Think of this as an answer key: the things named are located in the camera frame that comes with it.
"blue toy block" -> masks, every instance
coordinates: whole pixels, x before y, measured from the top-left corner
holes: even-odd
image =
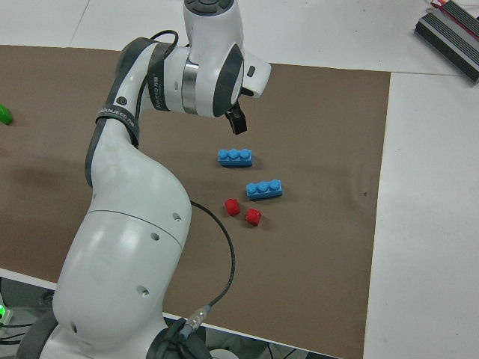
[[[262,198],[281,196],[282,194],[283,188],[279,179],[269,182],[249,183],[246,186],[246,195],[250,200],[260,200]]]
[[[247,150],[220,150],[218,162],[224,167],[248,167],[253,165],[253,152]]]

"green block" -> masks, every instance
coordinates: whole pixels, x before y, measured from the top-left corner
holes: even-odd
[[[3,122],[5,125],[10,124],[13,121],[12,114],[10,110],[3,105],[0,105],[0,122]]]

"white table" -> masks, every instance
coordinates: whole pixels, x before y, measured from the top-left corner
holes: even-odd
[[[240,7],[245,46],[266,61],[393,72],[364,358],[477,358],[479,89],[413,34],[427,2]],[[0,13],[0,44],[121,49],[165,28],[186,43],[181,0],[0,0]]]

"red cube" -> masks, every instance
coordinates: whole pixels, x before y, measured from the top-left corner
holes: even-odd
[[[254,226],[257,226],[261,220],[261,212],[256,209],[248,209],[246,213],[246,221]]]
[[[237,215],[238,213],[241,212],[238,201],[232,198],[225,202],[225,207],[226,207],[226,212],[228,212],[229,215]]]

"brown cardboard surface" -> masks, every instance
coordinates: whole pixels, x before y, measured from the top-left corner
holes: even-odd
[[[91,199],[84,159],[118,52],[0,46],[0,267],[56,281]],[[209,323],[342,358],[361,358],[389,73],[274,65],[261,99],[242,98],[248,132],[224,118],[146,111],[140,150],[211,208],[237,251],[231,291]],[[220,148],[252,168],[222,168]],[[251,202],[249,182],[284,195]],[[237,198],[242,214],[223,203]],[[247,208],[263,218],[252,227]],[[220,230],[193,209],[164,311],[189,316],[225,285]]]

